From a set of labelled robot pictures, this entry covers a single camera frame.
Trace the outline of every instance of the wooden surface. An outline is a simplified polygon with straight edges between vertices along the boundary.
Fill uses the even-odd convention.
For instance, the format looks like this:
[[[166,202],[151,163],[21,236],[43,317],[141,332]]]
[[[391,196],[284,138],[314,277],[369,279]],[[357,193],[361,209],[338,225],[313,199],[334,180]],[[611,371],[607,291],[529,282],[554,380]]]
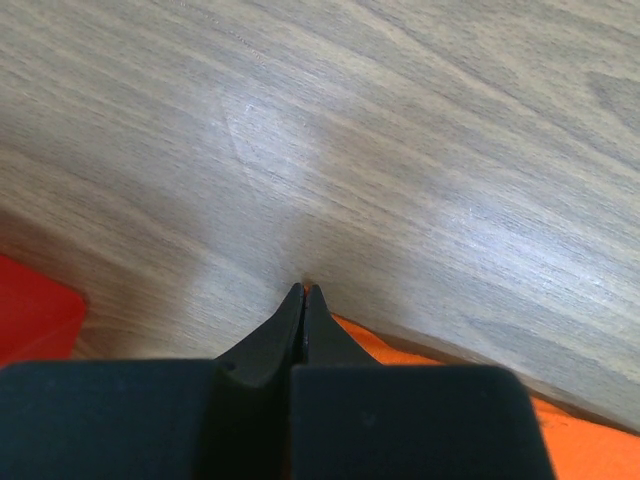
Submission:
[[[288,286],[640,428],[640,4],[4,0],[0,252],[79,357],[214,356]]]

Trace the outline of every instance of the wood grain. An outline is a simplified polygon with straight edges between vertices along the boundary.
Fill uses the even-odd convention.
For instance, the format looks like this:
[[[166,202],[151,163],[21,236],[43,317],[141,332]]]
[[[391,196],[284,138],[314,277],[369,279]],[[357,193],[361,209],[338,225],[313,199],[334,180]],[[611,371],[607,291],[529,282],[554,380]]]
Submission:
[[[640,4],[5,0],[0,252],[79,357],[213,356],[301,279],[640,428]]]

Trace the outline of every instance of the red box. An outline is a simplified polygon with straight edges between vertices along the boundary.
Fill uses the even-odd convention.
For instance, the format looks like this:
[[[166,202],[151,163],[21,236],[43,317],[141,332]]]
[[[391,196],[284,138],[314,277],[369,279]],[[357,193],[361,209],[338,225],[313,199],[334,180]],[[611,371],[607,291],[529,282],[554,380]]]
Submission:
[[[0,255],[0,366],[68,358],[85,311],[77,293]]]

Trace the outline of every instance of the gray wood grain surface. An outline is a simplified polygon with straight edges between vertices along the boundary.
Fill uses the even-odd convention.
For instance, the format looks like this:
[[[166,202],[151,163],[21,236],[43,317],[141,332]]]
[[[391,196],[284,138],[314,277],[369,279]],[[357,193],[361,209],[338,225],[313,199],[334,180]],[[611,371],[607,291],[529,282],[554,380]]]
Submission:
[[[5,0],[0,253],[79,357],[214,356],[313,280],[640,428],[640,4]]]

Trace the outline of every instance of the orange fabric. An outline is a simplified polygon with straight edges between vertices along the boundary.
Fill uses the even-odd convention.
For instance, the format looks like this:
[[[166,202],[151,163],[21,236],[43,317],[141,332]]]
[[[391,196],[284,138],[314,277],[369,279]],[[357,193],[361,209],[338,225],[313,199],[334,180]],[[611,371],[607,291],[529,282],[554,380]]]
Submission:
[[[368,330],[334,318],[380,363],[440,365],[396,350]],[[559,480],[640,480],[639,437],[572,417],[540,399],[532,401]]]

